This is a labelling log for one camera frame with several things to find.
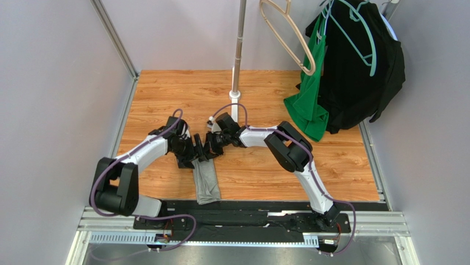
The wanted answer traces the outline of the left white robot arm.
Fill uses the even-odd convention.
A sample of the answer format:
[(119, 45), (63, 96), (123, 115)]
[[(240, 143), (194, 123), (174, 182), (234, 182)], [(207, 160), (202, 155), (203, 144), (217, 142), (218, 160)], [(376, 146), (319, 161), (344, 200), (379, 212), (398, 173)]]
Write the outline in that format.
[(181, 118), (170, 116), (165, 126), (154, 129), (137, 146), (115, 158), (98, 161), (89, 203), (101, 216), (159, 216), (163, 201), (140, 194), (139, 175), (158, 158), (173, 153), (177, 166), (193, 169), (201, 156), (199, 134), (190, 135)]

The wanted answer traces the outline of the grey cloth napkin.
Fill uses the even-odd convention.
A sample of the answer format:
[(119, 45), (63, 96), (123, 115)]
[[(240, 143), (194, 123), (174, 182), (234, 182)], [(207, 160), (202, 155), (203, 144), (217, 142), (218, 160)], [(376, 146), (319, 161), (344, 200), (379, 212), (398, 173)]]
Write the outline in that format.
[(215, 164), (213, 160), (192, 161), (193, 177), (196, 190), (196, 201), (199, 205), (205, 205), (221, 200), (221, 192), (218, 186)]

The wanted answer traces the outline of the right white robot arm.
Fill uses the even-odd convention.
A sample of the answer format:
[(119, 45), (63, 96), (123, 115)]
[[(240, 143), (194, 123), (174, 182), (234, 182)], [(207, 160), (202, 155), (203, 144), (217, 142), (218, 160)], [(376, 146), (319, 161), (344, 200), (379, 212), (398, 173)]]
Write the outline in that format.
[(214, 118), (210, 117), (203, 146), (207, 159), (224, 154), (223, 148), (266, 147), (276, 158), (279, 165), (293, 173), (299, 180), (309, 199), (313, 212), (319, 214), (319, 221), (327, 226), (336, 223), (340, 210), (327, 192), (318, 171), (316, 170), (312, 145), (289, 122), (283, 121), (277, 126), (256, 128), (240, 126), (228, 113)]

